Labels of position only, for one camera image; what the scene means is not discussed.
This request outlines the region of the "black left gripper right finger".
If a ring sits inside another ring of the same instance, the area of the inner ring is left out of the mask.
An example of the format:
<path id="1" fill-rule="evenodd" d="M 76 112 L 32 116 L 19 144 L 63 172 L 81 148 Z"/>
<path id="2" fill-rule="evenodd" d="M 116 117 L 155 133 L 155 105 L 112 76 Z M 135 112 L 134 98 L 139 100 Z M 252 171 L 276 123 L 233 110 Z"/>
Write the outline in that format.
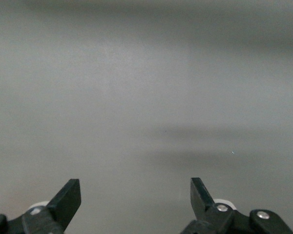
<path id="1" fill-rule="evenodd" d="M 183 234 L 292 234 L 293 231 L 275 212 L 255 209 L 248 216 L 233 205 L 215 201 L 200 178 L 190 181 L 190 201 L 196 219 Z"/>

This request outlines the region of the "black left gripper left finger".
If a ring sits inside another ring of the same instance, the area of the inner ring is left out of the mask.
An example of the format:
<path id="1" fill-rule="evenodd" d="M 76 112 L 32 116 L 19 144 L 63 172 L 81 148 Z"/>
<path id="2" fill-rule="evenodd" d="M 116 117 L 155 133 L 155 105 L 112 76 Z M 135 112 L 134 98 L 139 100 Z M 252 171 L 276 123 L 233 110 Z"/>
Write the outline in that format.
<path id="1" fill-rule="evenodd" d="M 79 179 L 70 179 L 50 200 L 8 220 L 0 214 L 0 234 L 63 234 L 81 205 Z"/>

